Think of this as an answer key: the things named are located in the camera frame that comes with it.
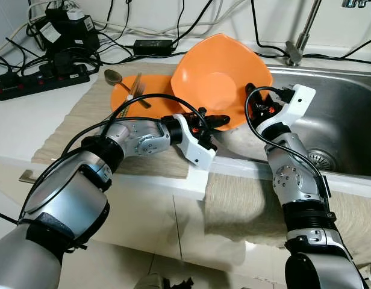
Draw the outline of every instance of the sink drain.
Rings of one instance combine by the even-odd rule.
[[[308,156],[313,164],[320,170],[335,170],[335,160],[327,152],[313,149],[308,152]]]

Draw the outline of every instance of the cabinet handle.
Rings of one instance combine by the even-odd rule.
[[[22,175],[19,177],[18,181],[20,182],[27,182],[29,184],[34,184],[37,178],[32,178],[33,171],[32,170],[25,170]]]

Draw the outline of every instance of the power adapter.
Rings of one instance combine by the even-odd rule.
[[[172,40],[136,40],[133,44],[134,55],[170,56]]]

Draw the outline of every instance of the countertop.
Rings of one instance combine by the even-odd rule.
[[[178,51],[186,51],[198,41],[200,40],[186,39],[181,45],[179,45]],[[253,44],[247,44],[250,48],[253,47]],[[335,53],[334,48],[321,49],[324,54],[341,54],[339,51],[338,53]],[[104,55],[104,59],[109,62],[116,62],[125,57],[125,53],[118,49],[110,49],[109,52]],[[178,63],[181,57],[182,55],[164,59],[145,59],[141,61]],[[281,60],[277,58],[263,58],[263,61],[266,64],[283,64]],[[371,72],[371,65],[369,64],[314,60],[308,58],[304,59],[302,67]],[[90,81],[84,84],[0,102],[0,161],[30,163],[35,151],[42,147],[44,141],[55,131],[57,126],[63,121],[64,116],[69,113],[72,107],[90,89],[97,77],[97,75],[91,75]],[[232,163],[231,160],[218,158],[211,170],[214,172],[226,173],[227,169],[222,169],[225,166],[223,165],[225,164],[225,161],[231,163],[233,166],[237,165],[237,163]],[[251,171],[254,177],[260,175],[261,178],[269,177],[267,168],[264,168],[264,173],[257,171],[257,168],[255,167],[251,169]],[[203,186],[205,186],[204,183],[207,181],[207,175],[208,174],[205,174],[203,176],[203,179],[205,180],[203,181]]]

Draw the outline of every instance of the faucet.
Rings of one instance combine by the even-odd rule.
[[[343,0],[342,7],[354,8],[358,2],[358,8],[364,8],[366,6],[366,2],[370,1],[371,0]]]
[[[358,7],[364,8],[366,6],[366,2],[370,1],[371,0],[343,0],[342,7],[353,8],[357,5],[358,2]],[[320,3],[321,0],[314,0],[310,14],[308,15],[308,19],[306,21],[305,28],[299,35],[296,44],[294,45],[291,41],[286,41],[286,51],[289,55],[289,58],[286,61],[287,65],[290,66],[300,65],[307,40],[310,36],[309,32],[316,17],[316,14],[318,12]]]

